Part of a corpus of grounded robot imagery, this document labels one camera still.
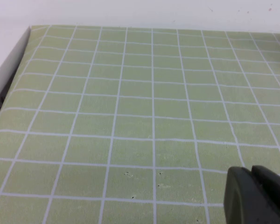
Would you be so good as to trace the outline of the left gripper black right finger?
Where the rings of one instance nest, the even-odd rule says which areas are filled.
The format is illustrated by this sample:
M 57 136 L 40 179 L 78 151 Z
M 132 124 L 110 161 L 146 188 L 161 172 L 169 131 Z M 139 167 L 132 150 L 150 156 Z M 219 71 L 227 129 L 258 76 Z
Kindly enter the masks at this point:
M 280 224 L 280 176 L 261 165 L 252 166 L 252 175 L 266 200 L 266 208 L 271 210 L 266 214 L 274 224 Z

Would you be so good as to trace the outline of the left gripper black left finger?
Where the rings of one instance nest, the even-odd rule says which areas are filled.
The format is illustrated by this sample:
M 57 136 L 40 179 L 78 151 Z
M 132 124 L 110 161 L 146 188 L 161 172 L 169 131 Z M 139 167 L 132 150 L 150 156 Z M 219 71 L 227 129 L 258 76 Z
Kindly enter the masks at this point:
M 252 170 L 230 167 L 224 193 L 224 214 L 228 224 L 273 224 L 266 214 L 266 200 Z

